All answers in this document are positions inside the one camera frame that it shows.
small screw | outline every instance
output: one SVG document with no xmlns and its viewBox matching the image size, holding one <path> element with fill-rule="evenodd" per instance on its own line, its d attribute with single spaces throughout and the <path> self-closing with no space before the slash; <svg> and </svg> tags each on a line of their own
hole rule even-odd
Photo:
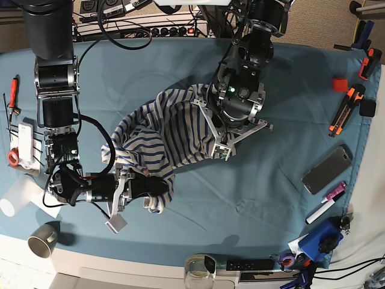
<svg viewBox="0 0 385 289">
<path fill-rule="evenodd" d="M 224 83 L 224 82 L 219 83 L 218 88 L 220 90 L 225 90 L 226 89 L 226 83 Z"/>
</svg>

white marker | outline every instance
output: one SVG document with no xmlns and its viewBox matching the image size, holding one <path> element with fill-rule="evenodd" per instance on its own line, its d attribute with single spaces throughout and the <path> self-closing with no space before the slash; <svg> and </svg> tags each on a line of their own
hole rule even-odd
<svg viewBox="0 0 385 289">
<path fill-rule="evenodd" d="M 324 205 L 322 207 L 320 207 L 318 210 L 316 210 L 309 218 L 306 219 L 305 223 L 307 224 L 311 224 L 313 223 L 316 219 L 318 219 L 318 217 L 320 215 L 322 215 L 323 213 L 325 213 L 327 210 L 329 210 L 331 208 L 331 206 L 333 206 L 337 200 L 343 196 L 343 194 L 345 194 L 345 191 L 343 191 L 342 193 L 338 194 L 337 196 L 335 196 L 334 198 L 332 198 L 331 200 L 328 200 L 326 203 L 324 203 Z"/>
</svg>

tape roll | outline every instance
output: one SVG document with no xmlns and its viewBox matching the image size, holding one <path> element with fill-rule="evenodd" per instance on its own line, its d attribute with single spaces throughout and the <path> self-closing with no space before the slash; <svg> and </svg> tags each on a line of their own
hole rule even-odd
<svg viewBox="0 0 385 289">
<path fill-rule="evenodd" d="M 7 160 L 11 166 L 17 166 L 19 164 L 19 150 L 13 148 L 7 153 Z"/>
<path fill-rule="evenodd" d="M 291 253 L 280 255 L 279 262 L 284 269 L 288 269 L 294 265 L 295 256 Z"/>
</svg>

striped shirt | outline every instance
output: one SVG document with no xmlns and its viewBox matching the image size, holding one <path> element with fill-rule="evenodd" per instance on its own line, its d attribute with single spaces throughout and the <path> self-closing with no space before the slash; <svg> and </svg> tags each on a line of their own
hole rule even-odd
<svg viewBox="0 0 385 289">
<path fill-rule="evenodd" d="M 160 92 L 154 101 L 126 116 L 111 136 L 115 163 L 122 164 L 124 171 L 162 177 L 168 184 L 168 192 L 162 196 L 144 198 L 143 207 L 152 213 L 161 213 L 173 199 L 174 169 L 211 158 L 214 136 L 199 107 L 191 103 L 194 98 L 203 100 L 202 87 Z M 108 163 L 109 156 L 105 144 L 102 161 Z"/>
</svg>

marker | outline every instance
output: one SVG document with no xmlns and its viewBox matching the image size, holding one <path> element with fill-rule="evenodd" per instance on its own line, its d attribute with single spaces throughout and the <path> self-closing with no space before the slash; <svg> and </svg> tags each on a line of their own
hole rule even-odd
<svg viewBox="0 0 385 289">
<path fill-rule="evenodd" d="M 331 200 L 335 196 L 337 196 L 339 193 L 345 191 L 347 188 L 347 185 L 345 182 L 341 182 L 333 191 L 331 191 L 329 194 L 326 195 L 325 199 L 322 200 L 322 204 L 327 202 L 328 200 Z"/>
<path fill-rule="evenodd" d="M 345 193 L 345 191 L 338 194 L 337 196 L 335 196 L 331 200 L 327 201 L 322 207 L 320 207 L 318 210 L 316 210 L 315 213 L 313 213 L 309 218 L 307 218 L 305 223 L 308 225 L 313 223 L 316 219 L 318 219 L 319 216 L 321 216 L 323 213 L 325 213 L 327 210 L 329 210 L 331 208 L 331 206 L 333 206 L 337 202 L 337 200 L 343 196 L 344 193 Z"/>
</svg>

